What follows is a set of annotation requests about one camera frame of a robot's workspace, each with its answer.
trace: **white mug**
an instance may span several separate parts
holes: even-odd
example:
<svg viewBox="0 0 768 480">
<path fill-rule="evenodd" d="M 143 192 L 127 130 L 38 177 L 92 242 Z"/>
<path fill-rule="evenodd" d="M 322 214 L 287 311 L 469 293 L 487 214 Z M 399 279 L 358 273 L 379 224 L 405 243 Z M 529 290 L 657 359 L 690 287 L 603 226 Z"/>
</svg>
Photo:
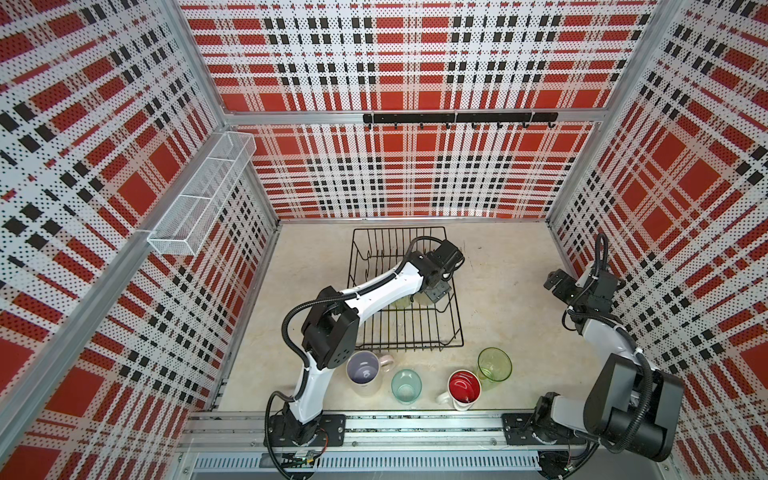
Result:
<svg viewBox="0 0 768 480">
<path fill-rule="evenodd" d="M 373 352 L 355 352 L 346 362 L 346 378 L 360 396 L 372 396 L 382 386 L 383 372 L 395 364 L 391 355 L 376 356 Z"/>
<path fill-rule="evenodd" d="M 453 408 L 464 412 L 480 398 L 482 386 L 477 375 L 469 370 L 456 370 L 448 377 L 448 391 L 437 396 L 437 403 L 453 404 Z"/>
</svg>

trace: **teal cup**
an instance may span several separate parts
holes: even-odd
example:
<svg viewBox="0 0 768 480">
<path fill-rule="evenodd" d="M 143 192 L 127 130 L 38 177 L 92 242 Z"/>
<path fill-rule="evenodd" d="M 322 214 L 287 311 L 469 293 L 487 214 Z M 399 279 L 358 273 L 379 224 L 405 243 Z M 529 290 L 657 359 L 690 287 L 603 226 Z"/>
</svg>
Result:
<svg viewBox="0 0 768 480">
<path fill-rule="evenodd" d="M 403 405 L 414 403 L 421 393 L 422 379 L 413 370 L 400 370 L 392 378 L 392 394 Z"/>
</svg>

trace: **dish rack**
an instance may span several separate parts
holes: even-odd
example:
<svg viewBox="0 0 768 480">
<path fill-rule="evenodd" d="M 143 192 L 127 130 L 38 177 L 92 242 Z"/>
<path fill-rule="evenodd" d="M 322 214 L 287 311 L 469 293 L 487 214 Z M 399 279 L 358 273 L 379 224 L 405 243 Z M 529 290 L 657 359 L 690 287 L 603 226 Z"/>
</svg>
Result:
<svg viewBox="0 0 768 480">
<path fill-rule="evenodd" d="M 356 228 L 349 254 L 347 288 L 397 266 L 408 245 L 416 237 L 445 239 L 445 227 Z M 436 243 L 420 240 L 413 247 L 422 253 L 434 250 Z M 416 294 L 390 303 L 375 313 L 358 330 L 356 349 L 406 350 L 464 346 L 462 321 L 458 314 L 456 285 L 437 303 L 428 305 L 425 296 Z"/>
</svg>

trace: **glass cup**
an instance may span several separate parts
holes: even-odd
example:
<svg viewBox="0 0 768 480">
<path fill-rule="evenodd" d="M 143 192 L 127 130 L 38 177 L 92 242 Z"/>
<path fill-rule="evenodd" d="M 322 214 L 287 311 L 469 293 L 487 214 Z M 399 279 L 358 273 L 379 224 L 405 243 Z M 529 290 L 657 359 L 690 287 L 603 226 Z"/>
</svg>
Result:
<svg viewBox="0 0 768 480">
<path fill-rule="evenodd" d="M 480 379 L 484 390 L 492 389 L 512 374 L 512 361 L 504 350 L 495 347 L 487 348 L 478 355 L 475 374 Z"/>
<path fill-rule="evenodd" d="M 400 370 L 392 378 L 392 394 L 403 405 L 414 403 L 421 393 L 422 379 L 413 370 Z"/>
</svg>

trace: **white mesh basket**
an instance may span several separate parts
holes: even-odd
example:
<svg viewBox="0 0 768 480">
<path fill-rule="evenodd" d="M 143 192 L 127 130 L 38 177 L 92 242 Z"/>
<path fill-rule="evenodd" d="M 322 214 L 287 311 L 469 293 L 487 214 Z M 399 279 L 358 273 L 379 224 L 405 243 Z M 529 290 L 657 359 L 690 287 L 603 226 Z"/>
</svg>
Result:
<svg viewBox="0 0 768 480">
<path fill-rule="evenodd" d="M 197 255 L 254 151 L 253 135 L 222 135 L 150 235 L 159 254 Z"/>
</svg>

